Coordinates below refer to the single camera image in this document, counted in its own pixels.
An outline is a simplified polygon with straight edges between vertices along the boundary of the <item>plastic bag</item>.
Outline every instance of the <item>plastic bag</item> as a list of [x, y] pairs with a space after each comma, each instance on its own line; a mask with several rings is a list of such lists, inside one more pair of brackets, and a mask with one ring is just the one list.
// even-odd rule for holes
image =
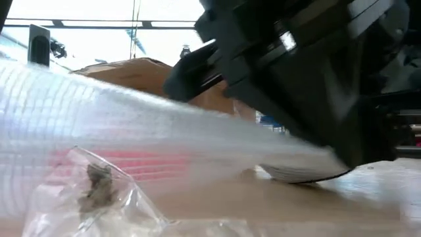
[[156, 236], [166, 225], [134, 179], [83, 149], [34, 190], [24, 237]]

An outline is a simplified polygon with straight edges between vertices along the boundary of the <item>metal frame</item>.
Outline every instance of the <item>metal frame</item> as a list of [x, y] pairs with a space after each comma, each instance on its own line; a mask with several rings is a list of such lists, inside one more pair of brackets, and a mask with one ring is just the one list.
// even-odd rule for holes
[[0, 1], [0, 33], [3, 29], [3, 25], [6, 21], [9, 10], [12, 6], [13, 0], [1, 0]]
[[[94, 29], [94, 30], [128, 30], [137, 28], [138, 30], [194, 30], [194, 21], [188, 20], [67, 20], [67, 19], [38, 19], [38, 18], [8, 18], [7, 20], [13, 20], [17, 22], [16, 24], [7, 24], [5, 26], [9, 27], [29, 27], [31, 21], [50, 21], [51, 25], [43, 25], [39, 22], [36, 23], [39, 26], [43, 26], [46, 28], [57, 28], [57, 29]], [[67, 26], [64, 22], [80, 22], [80, 26]], [[84, 26], [83, 22], [121, 22], [121, 23], [132, 23], [133, 26]], [[191, 26], [153, 26], [153, 23], [158, 22], [165, 22], [169, 24], [191, 24]]]

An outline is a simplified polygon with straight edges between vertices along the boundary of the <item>metal part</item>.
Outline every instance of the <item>metal part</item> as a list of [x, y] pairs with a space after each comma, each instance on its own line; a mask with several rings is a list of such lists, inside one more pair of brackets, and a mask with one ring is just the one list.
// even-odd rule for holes
[[[203, 41], [215, 40], [214, 53], [191, 65], [180, 60], [164, 88], [172, 98], [188, 101], [203, 92], [203, 77], [186, 79], [179, 71], [184, 65], [197, 76], [194, 65], [202, 65], [200, 74], [208, 70], [227, 82], [228, 97], [295, 136], [334, 148], [350, 169], [394, 160], [396, 146], [414, 144], [413, 119], [399, 111], [421, 109], [421, 91], [381, 94], [388, 78], [380, 71], [405, 43], [405, 0], [201, 3], [195, 29]], [[281, 40], [286, 32], [293, 49]]]
[[399, 146], [396, 147], [396, 153], [401, 158], [421, 159], [421, 147]]
[[2, 0], [0, 1], [0, 33], [3, 29], [3, 26], [5, 24], [7, 15], [9, 13], [9, 10], [12, 6], [13, 0]]
[[50, 65], [50, 31], [44, 27], [30, 25], [28, 62]]

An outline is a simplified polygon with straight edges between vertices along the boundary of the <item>black machine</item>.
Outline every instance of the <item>black machine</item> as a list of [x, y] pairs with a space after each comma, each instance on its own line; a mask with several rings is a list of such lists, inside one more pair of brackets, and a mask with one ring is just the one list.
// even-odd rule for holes
[[[164, 87], [172, 99], [189, 101], [225, 80], [226, 96], [270, 115], [295, 136], [332, 147], [350, 169], [421, 157], [413, 126], [421, 124], [421, 71], [403, 79], [410, 86], [388, 93], [386, 85], [398, 78], [381, 73], [403, 51], [405, 64], [417, 58], [421, 22], [410, 18], [410, 11], [421, 10], [417, 1], [201, 4], [205, 12], [195, 29], [213, 42], [174, 67]], [[284, 34], [292, 35], [293, 49]]]

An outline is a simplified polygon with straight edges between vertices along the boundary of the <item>window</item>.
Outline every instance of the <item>window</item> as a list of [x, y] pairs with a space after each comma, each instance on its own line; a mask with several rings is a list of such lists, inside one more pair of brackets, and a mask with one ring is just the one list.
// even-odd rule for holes
[[[3, 46], [8, 50], [16, 49], [16, 44], [28, 46], [27, 28], [5, 27], [2, 34], [9, 39], [9, 44]], [[51, 37], [67, 50], [66, 58], [55, 61], [70, 70], [130, 58], [130, 36], [125, 30], [51, 29]], [[150, 57], [171, 66], [180, 59], [183, 45], [189, 45], [191, 50], [202, 46], [194, 30], [138, 30], [137, 39], [144, 52], [136, 47], [136, 57]], [[19, 47], [20, 61], [26, 60], [23, 49]]]
[[197, 20], [203, 12], [199, 0], [13, 0], [8, 18], [132, 20], [137, 9], [139, 20]]

